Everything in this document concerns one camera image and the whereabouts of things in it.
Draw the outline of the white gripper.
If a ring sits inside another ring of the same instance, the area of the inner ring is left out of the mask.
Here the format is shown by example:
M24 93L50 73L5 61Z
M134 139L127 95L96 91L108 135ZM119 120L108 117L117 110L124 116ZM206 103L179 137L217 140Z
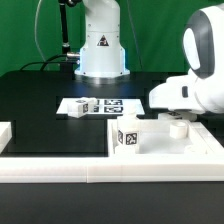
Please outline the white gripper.
M199 112L200 105L195 98L195 81L196 78L190 75L169 77L165 83L150 91L149 106L170 111Z

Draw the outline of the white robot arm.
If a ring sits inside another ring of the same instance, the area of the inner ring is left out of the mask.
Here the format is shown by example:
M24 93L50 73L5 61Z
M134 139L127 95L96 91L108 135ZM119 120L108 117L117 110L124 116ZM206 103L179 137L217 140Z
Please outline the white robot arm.
M130 74L120 45L120 7L115 0L82 0L86 40L75 75L95 84ZM149 106L195 114L224 114L224 3L202 8L185 26L186 75L172 76L149 93Z

